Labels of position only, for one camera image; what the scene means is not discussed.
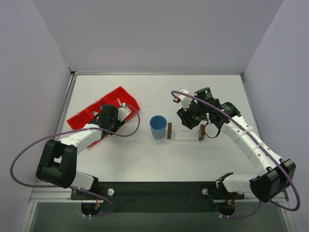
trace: white table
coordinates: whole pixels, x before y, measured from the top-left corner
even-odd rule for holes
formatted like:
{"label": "white table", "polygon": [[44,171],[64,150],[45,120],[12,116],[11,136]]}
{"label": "white table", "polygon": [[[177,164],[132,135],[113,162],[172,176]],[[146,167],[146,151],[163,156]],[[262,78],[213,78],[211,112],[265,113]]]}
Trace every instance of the white table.
{"label": "white table", "polygon": [[[77,170],[100,181],[214,181],[227,172],[255,174],[246,156],[225,135],[205,137],[198,145],[160,144],[151,138],[149,120],[163,115],[180,122],[180,104],[172,102],[171,90],[185,88],[191,93],[210,87],[221,103],[231,102],[249,125],[256,124],[240,76],[219,75],[78,75],[66,119],[74,116],[113,89],[122,86],[138,102],[140,129],[128,138],[108,136],[78,155]],[[137,116],[118,132],[128,134],[137,125]],[[62,131],[70,130],[65,122]],[[209,134],[216,127],[207,126]]]}

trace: bolt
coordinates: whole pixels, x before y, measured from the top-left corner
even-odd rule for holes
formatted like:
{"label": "bolt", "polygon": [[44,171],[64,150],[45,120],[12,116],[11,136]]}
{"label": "bolt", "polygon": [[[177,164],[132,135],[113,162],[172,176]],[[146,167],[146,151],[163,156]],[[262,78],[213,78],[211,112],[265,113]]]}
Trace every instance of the bolt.
{"label": "bolt", "polygon": [[203,195],[207,195],[208,194],[208,189],[207,188],[203,188],[202,189],[202,194]]}
{"label": "bolt", "polygon": [[114,189],[112,189],[112,188],[110,188],[109,190],[107,190],[107,194],[108,194],[109,196],[113,196],[114,193],[115,193],[115,191],[114,191]]}

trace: blue cup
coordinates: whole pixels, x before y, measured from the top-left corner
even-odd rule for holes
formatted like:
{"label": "blue cup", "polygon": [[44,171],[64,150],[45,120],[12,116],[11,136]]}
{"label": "blue cup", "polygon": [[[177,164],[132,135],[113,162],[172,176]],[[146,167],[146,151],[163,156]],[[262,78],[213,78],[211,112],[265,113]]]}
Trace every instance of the blue cup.
{"label": "blue cup", "polygon": [[168,122],[161,115],[153,116],[150,119],[150,129],[154,139],[162,139]]}

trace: metal frame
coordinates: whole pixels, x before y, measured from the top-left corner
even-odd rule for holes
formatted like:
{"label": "metal frame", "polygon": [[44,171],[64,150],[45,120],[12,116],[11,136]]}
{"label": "metal frame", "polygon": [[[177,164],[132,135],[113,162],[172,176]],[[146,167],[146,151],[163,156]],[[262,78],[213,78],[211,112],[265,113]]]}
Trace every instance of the metal frame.
{"label": "metal frame", "polygon": [[[72,73],[71,78],[70,78],[70,83],[68,85],[68,89],[67,89],[67,93],[66,93],[66,97],[65,97],[65,101],[64,101],[64,105],[61,111],[61,115],[60,115],[60,119],[56,128],[56,133],[59,133],[64,125],[65,122],[65,117],[69,108],[69,104],[70,104],[70,100],[72,97],[72,93],[74,90],[74,86],[75,86],[75,82],[76,82],[76,78],[78,75],[213,75],[211,73],[191,73],[191,74],[185,74],[185,73],[147,73],[147,72],[133,72],[133,73],[104,73],[104,72],[75,72]],[[258,129],[258,125],[256,123],[256,119],[253,113],[253,110],[251,108],[251,105],[249,103],[251,112],[253,114],[253,118],[255,121],[255,124],[257,126],[257,131],[259,136],[260,132]],[[50,188],[50,189],[44,189],[44,188],[34,188],[30,199],[29,199],[29,203],[28,203],[28,207],[26,210],[26,215],[24,217],[23,223],[22,223],[22,227],[21,230],[22,232],[27,232],[30,230],[32,221],[33,221],[33,217],[34,217],[34,213],[36,210],[36,206],[37,203],[76,203],[76,202],[81,202],[81,203],[95,203],[95,200],[71,200],[71,189],[63,189],[63,188]],[[280,193],[278,196],[276,196],[274,199],[274,201],[279,202],[281,205],[287,206],[288,203],[287,201],[289,201],[288,195],[286,192]],[[246,201],[246,202],[257,202],[258,199],[253,195],[253,194],[245,194],[245,199],[241,200]],[[287,228],[288,232],[295,232],[295,225],[294,222],[292,220],[292,214],[289,211],[286,210],[281,210],[282,212],[282,216]]]}

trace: robotic arm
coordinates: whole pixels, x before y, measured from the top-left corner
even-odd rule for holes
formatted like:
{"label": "robotic arm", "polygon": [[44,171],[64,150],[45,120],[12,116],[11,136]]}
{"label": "robotic arm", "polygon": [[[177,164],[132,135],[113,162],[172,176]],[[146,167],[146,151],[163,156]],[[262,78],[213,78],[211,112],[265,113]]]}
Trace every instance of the robotic arm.
{"label": "robotic arm", "polygon": [[[181,89],[180,92],[190,94],[189,91],[185,89]],[[266,156],[260,147],[262,146],[272,155],[291,179],[294,176],[296,168],[293,161],[290,159],[282,159],[279,155],[268,148],[252,131],[253,127],[245,122],[245,119],[241,116],[239,110],[230,102],[220,104],[219,100],[212,96],[209,87],[195,92],[195,96],[222,110],[246,130],[240,130],[237,125],[214,109],[196,100],[192,100],[187,96],[175,94],[174,102],[181,102],[183,106],[177,112],[177,115],[182,120],[182,124],[189,129],[199,125],[202,120],[214,124],[219,130],[230,137],[242,150],[249,161],[253,164],[258,174],[258,176],[255,176],[227,173],[216,181],[217,188],[230,193],[253,193],[262,202],[268,202],[280,192],[284,191],[289,186],[286,177],[277,165]],[[252,138],[249,137],[247,134],[248,131],[250,131],[251,135],[259,142],[259,145],[256,145]]]}
{"label": "robotic arm", "polygon": [[[102,113],[88,122],[84,128],[103,128],[116,132],[125,123],[131,110],[125,103],[117,109],[116,106],[105,104]],[[62,188],[81,188],[90,190],[98,181],[96,177],[76,171],[77,155],[94,142],[101,140],[108,133],[101,130],[86,130],[75,133],[69,137],[46,142],[36,177],[40,180],[52,183]]]}

